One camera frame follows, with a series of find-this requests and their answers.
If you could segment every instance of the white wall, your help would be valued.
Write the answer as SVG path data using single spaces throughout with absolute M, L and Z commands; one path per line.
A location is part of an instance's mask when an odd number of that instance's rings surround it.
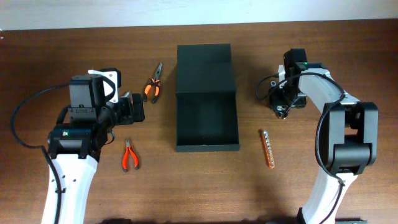
M 0 0 L 0 28 L 397 18 L 398 0 Z

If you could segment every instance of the wooden table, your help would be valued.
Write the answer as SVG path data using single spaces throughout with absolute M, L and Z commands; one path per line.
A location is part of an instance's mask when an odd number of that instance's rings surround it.
M 320 116 L 313 103 L 286 120 L 254 96 L 257 82 L 277 71 L 283 54 L 305 48 L 350 94 L 379 108 L 376 163 L 350 187 L 337 217 L 371 223 L 398 219 L 398 20 L 275 22 L 212 26 L 123 27 L 12 31 L 0 40 L 0 220 L 39 223 L 49 168 L 39 150 L 16 143 L 13 109 L 29 95 L 84 74 L 116 67 L 121 92 L 142 93 L 163 62 L 158 103 L 144 105 L 146 120 L 114 129 L 88 194 L 85 223 L 105 218 L 157 222 L 218 222 L 294 217 L 318 172 L 314 156 Z M 239 120 L 239 152 L 176 153 L 177 45 L 230 43 Z M 68 88 L 25 105 L 16 120 L 20 137 L 46 144 Z M 264 162 L 257 130 L 269 131 L 276 168 Z M 124 173 L 124 139 L 131 138 L 141 169 Z

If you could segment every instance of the pliers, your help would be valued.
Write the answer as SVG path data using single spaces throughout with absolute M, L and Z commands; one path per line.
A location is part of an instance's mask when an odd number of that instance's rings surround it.
M 160 77 L 161 71 L 162 71 L 162 62 L 157 67 L 157 70 L 155 72 L 154 78 L 151 78 L 151 80 L 149 80 L 149 83 L 145 87 L 145 90 L 144 90 L 144 102 L 147 101 L 149 90 L 152 88 L 153 85 L 155 85 L 156 90 L 155 90 L 155 97 L 152 100 L 152 103 L 156 103 L 157 99 L 159 98 L 159 93 L 160 93 L 160 80 L 159 80 L 159 77 Z
M 137 158 L 136 154 L 132 151 L 132 147 L 130 145 L 130 140 L 126 139 L 126 152 L 124 153 L 123 161 L 122 161 L 122 167 L 123 167 L 124 172 L 128 171 L 127 163 L 129 161 L 129 152 L 130 152 L 132 158 L 134 159 L 134 168 L 138 169 L 138 158 Z

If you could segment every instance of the open black box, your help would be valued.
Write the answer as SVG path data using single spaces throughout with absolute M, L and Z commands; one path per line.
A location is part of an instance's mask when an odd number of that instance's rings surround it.
M 177 54 L 177 152 L 238 151 L 230 45 L 179 45 Z

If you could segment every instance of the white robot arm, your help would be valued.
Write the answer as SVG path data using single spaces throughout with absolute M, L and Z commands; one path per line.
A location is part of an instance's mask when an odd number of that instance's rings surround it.
M 88 191 L 100 160 L 101 148 L 117 125 L 145 119 L 140 94 L 118 97 L 121 73 L 115 68 L 89 70 L 72 77 L 71 105 L 63 109 L 49 134 L 49 156 L 60 181 L 50 166 L 49 191 L 42 224 L 83 223 Z M 69 112 L 70 124 L 63 123 Z
M 287 70 L 279 65 L 279 86 L 271 83 L 273 88 L 268 94 L 270 108 L 279 118 L 285 119 L 291 108 L 303 108 L 306 96 L 321 113 L 326 105 L 341 98 L 341 90 L 327 80 L 333 80 L 330 72 L 321 63 L 308 63 L 304 49 L 286 52 L 284 62 Z M 335 216 L 348 187 L 376 160 L 377 107 L 344 93 L 345 97 L 325 115 L 320 126 L 320 162 L 329 174 L 319 168 L 312 194 L 297 215 L 298 223 L 344 223 L 335 222 Z M 357 129 L 357 135 L 346 136 L 344 128 L 348 126 Z M 344 186 L 330 174 L 339 177 Z

